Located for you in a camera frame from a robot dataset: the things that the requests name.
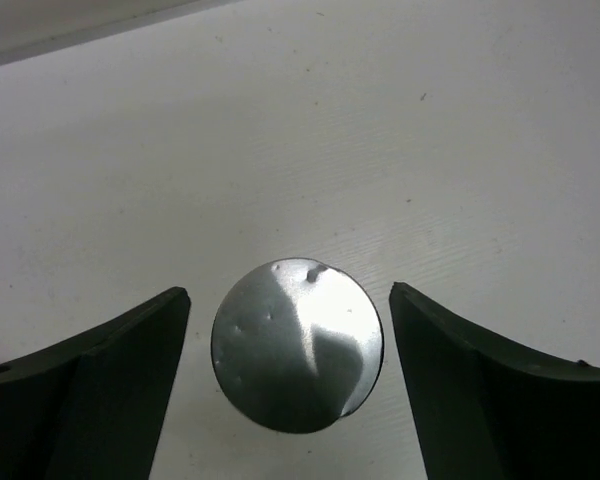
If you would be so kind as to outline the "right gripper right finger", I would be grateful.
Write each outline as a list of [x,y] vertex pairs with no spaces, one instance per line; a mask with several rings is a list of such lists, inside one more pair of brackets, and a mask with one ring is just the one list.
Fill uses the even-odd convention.
[[393,285],[392,323],[430,479],[600,479],[600,368],[517,343]]

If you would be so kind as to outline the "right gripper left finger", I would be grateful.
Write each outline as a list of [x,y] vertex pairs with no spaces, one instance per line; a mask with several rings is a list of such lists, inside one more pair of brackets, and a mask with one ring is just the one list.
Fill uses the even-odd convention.
[[0,364],[0,479],[146,479],[191,301],[172,287]]

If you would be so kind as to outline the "tall silver lid spice jar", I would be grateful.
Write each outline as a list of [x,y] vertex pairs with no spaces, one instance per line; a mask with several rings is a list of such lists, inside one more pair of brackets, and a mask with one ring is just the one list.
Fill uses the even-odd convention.
[[219,388],[254,423],[286,434],[322,431],[374,389],[384,331],[352,276],[311,258],[244,275],[216,312],[210,354]]

